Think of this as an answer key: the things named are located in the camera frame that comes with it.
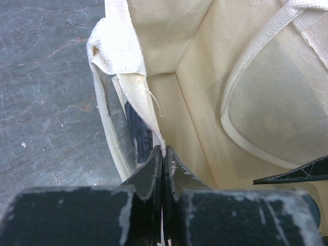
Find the woven cotton strap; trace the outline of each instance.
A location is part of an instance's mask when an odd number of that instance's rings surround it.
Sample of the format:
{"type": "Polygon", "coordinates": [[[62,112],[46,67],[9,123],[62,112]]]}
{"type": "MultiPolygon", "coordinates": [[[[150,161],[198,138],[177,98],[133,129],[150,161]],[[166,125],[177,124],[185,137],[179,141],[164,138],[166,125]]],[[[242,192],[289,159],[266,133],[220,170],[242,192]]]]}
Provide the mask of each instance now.
{"type": "Polygon", "coordinates": [[[124,181],[131,176],[131,170],[109,116],[102,81],[104,75],[116,74],[123,94],[158,138],[164,156],[166,147],[148,93],[144,58],[131,22],[128,3],[126,0],[106,0],[105,10],[106,17],[97,23],[88,40],[87,53],[107,143],[119,175],[124,181]]]}
{"type": "Polygon", "coordinates": [[[299,166],[265,152],[242,137],[230,122],[228,110],[234,87],[248,65],[261,49],[278,34],[278,32],[302,14],[306,9],[328,10],[328,0],[289,0],[286,2],[286,4],[259,31],[241,54],[228,78],[221,106],[221,122],[223,128],[237,144],[266,161],[289,169],[297,168],[299,166]]]}

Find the white canvas bag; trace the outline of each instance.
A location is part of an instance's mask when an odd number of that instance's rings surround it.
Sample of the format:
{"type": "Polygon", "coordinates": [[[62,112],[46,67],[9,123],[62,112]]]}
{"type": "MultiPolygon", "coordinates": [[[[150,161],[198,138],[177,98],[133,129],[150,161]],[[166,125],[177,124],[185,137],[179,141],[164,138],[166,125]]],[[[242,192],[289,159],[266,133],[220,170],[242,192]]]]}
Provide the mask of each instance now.
{"type": "MultiPolygon", "coordinates": [[[[326,0],[106,0],[87,49],[122,180],[131,171],[106,110],[105,74],[116,75],[121,103],[154,144],[164,154],[172,145],[214,188],[243,188],[328,155],[326,0]]],[[[315,187],[327,204],[327,185],[315,187]]]]}

